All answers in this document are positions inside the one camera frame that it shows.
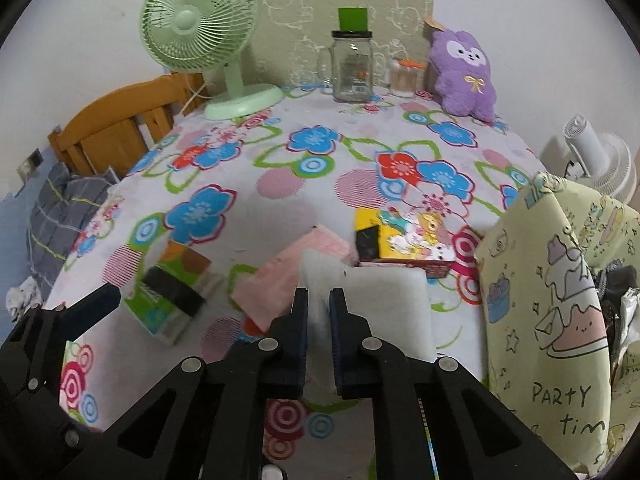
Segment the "black fuzzy sock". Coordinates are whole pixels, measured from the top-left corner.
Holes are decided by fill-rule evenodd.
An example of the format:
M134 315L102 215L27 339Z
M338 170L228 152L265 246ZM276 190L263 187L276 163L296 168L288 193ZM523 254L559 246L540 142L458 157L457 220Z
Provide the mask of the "black fuzzy sock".
M594 282L601 302L619 306L628 289L638 287L638 272L634 266L625 266L615 259L598 273Z

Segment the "green tissue pack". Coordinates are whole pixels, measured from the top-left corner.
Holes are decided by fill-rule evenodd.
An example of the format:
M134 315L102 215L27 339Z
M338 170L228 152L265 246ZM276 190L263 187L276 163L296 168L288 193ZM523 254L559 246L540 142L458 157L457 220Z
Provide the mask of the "green tissue pack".
M138 261L125 304L152 337L164 344L176 344L198 312L214 298L224 276L212 267L209 258L172 240L161 242L160 253L149 262L146 257L153 245L127 245Z

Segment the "grey plaid pillow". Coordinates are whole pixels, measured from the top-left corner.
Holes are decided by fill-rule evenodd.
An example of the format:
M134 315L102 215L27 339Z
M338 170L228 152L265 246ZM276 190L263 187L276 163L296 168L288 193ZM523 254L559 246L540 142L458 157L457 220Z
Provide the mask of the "grey plaid pillow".
M117 182L111 170L81 177L64 162L54 164L47 174L27 222L28 267L43 302L81 233Z

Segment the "yellow cartoon storage box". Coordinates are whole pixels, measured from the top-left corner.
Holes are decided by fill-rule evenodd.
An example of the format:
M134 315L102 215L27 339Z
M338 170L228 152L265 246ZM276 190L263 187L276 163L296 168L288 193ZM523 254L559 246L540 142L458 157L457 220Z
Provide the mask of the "yellow cartoon storage box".
M490 391L576 474L593 477L639 423L639 341L611 382L598 273L639 264L639 216L541 172L476 248Z

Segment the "pink cloth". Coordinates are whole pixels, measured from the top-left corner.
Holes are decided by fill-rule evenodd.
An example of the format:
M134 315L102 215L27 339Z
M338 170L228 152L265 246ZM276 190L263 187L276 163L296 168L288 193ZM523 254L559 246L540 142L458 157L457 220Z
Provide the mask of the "pink cloth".
M352 264L356 261L351 242L325 226L314 226L265 262L249 278L236 284L231 299L263 333L292 304L304 250L320 252L341 263Z

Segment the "wooden chair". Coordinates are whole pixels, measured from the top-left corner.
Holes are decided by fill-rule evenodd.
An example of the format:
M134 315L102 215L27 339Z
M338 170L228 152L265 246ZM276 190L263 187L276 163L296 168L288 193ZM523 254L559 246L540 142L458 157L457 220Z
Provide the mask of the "wooden chair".
M124 176L152 146L204 102L200 74L169 73L97 99L49 134L55 156L81 176Z

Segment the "red yellow snack box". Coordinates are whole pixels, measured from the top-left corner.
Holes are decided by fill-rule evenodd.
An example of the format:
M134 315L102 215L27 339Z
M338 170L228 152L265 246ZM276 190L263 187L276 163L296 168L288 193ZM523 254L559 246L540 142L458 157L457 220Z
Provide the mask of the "red yellow snack box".
M446 278L456 261L451 235L434 212L358 208L354 229L361 264L419 268L429 278Z

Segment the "floral tablecloth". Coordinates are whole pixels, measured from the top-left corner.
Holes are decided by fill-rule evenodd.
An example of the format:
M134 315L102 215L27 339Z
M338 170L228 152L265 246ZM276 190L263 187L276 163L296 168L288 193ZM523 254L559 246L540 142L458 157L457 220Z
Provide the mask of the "floral tablecloth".
M474 257L486 233L541 172L542 163L499 119L446 113L428 96L378 91L362 104L336 102L318 86L291 88L253 115L208 120L204 108L108 190L50 292L48 310L76 304L103 284L120 290L116 310L67 341L60 405L103 437L176 365L223 360L239 341L268 334L231 299L234 286L306 234L325 226L352 243L358 208L434 212L456 261L429 278L436 360L456 359L480 383L485 321ZM214 298L176 344L152 337L125 304L138 258L129 243L172 240L209 258L224 276ZM257 479L379 479L369 399L344 400L314 388L305 370L296 400L270 399Z

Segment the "white clip fan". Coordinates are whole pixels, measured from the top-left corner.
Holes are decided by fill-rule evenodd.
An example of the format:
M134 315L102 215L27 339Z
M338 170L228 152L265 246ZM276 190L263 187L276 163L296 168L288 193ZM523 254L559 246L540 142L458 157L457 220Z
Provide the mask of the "white clip fan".
M568 155L559 176L588 186L628 205L638 186L638 171L628 144L617 134L597 132L576 114L564 125Z

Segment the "green desk fan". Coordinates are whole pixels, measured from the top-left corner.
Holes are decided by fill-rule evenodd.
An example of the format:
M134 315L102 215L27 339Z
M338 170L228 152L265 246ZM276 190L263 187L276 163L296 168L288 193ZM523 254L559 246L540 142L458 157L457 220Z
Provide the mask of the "green desk fan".
M175 72L203 73L221 67L226 92L204 108L208 120L253 115L278 104L274 84L244 84L241 54L254 35L259 0L144 0L140 35L157 63Z

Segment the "cotton swab container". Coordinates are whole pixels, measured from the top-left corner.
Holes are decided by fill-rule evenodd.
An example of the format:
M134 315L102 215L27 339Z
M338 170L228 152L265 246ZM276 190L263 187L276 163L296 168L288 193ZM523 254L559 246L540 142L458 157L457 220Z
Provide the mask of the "cotton swab container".
M419 76L426 69L424 63L392 58L388 66L388 88L393 96L409 99L418 88Z

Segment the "purple plush bunny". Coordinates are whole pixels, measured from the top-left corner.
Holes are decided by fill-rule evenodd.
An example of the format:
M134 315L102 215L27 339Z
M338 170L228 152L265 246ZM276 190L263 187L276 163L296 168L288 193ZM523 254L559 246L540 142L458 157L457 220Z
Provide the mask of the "purple plush bunny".
M434 90L446 113L488 124L495 120L497 92L490 62L473 35L465 30L435 30L430 63L437 73Z

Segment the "glass mason jar mug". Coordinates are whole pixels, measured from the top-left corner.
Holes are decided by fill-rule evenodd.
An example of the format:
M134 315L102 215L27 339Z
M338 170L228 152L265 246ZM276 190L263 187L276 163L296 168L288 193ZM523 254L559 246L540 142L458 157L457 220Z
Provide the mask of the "glass mason jar mug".
M333 99L367 103L373 96L374 53L372 32L334 30L332 44L318 52L317 75Z

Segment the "green patterned cardboard panel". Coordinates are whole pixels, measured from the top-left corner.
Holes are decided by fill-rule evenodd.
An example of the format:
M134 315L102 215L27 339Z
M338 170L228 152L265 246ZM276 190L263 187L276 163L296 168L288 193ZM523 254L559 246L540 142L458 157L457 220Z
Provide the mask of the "green patterned cardboard panel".
M260 0L262 10L242 53L246 82L315 84L324 49L339 30L368 30L373 81L382 86L394 58L424 63L431 50L424 18L435 0Z

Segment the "green cup behind jar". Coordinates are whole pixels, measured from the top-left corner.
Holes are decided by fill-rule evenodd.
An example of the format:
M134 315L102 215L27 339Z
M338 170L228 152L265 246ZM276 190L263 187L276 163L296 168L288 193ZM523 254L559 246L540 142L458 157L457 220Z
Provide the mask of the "green cup behind jar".
M340 32L367 32L369 19L367 8L338 8L338 30Z

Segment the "wall power outlet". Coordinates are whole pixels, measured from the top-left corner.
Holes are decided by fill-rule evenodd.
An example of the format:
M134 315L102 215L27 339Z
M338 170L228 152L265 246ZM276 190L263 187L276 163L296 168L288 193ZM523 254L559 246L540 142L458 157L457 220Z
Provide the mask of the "wall power outlet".
M20 176L21 181L26 183L42 163L42 154L38 148L36 148L35 151L24 159L17 168L17 174Z

